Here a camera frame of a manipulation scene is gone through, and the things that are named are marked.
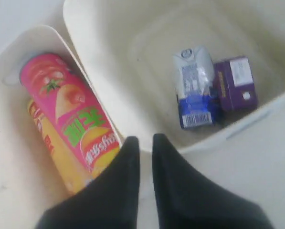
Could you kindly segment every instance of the purple package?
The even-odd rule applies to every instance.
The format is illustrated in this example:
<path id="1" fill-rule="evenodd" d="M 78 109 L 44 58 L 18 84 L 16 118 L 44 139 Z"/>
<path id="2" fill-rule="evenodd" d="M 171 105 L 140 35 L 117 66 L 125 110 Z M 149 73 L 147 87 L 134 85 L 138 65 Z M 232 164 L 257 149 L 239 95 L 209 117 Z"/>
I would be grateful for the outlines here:
<path id="1" fill-rule="evenodd" d="M 258 98 L 248 58 L 236 57 L 214 64 L 219 99 L 224 111 L 255 109 Z"/>

